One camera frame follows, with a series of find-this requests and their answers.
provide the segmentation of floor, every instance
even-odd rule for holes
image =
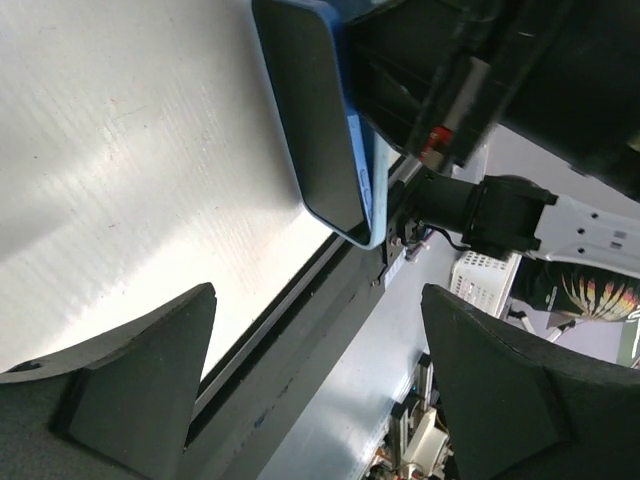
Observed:
[[[422,288],[425,283],[448,287],[458,256],[435,235],[416,264],[402,266],[260,480],[362,478],[393,402],[406,393],[413,368],[428,348]]]
[[[249,0],[4,2],[0,37],[0,371],[212,282],[206,373],[329,234]]]

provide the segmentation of gray floor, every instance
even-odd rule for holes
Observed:
[[[393,402],[409,387],[427,343],[425,283],[449,285],[456,252],[439,235],[417,264],[405,264],[309,403],[261,480],[359,479],[382,439]]]

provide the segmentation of black cable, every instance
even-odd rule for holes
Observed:
[[[471,250],[471,247],[464,246],[464,245],[456,245],[455,243],[453,243],[453,239],[451,238],[451,235],[449,235],[449,232],[447,232],[444,228],[434,227],[433,225],[427,225],[427,227],[433,230],[434,232],[440,233],[444,238],[446,238],[447,242],[449,242],[449,245],[451,245],[451,247],[454,250],[458,252],[468,252],[469,250]]]

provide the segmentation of white plastic part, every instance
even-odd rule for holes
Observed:
[[[558,339],[564,334],[564,330],[556,328],[551,332],[551,334],[547,337],[547,341],[551,343],[556,343]]]
[[[640,221],[559,195],[542,211],[535,257],[604,268],[640,278]]]
[[[404,477],[411,478],[413,472],[420,467],[426,472],[421,472],[425,478],[429,478],[438,471],[440,463],[446,461],[445,453],[449,435],[436,427],[437,410],[430,408],[422,417],[416,432],[402,455],[405,464]]]
[[[503,262],[477,252],[465,252],[453,267],[449,290],[483,312],[499,317],[521,258],[514,253]]]
[[[529,320],[529,317],[525,315],[520,319],[520,323],[522,324],[522,328],[524,328],[527,332],[529,332],[532,335],[537,335],[536,329],[533,328],[533,325],[531,325],[531,321]]]

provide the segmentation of white plastic basket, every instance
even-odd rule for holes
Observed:
[[[453,266],[449,290],[494,317],[499,316],[522,257],[512,254],[506,262],[476,252],[465,252]]]

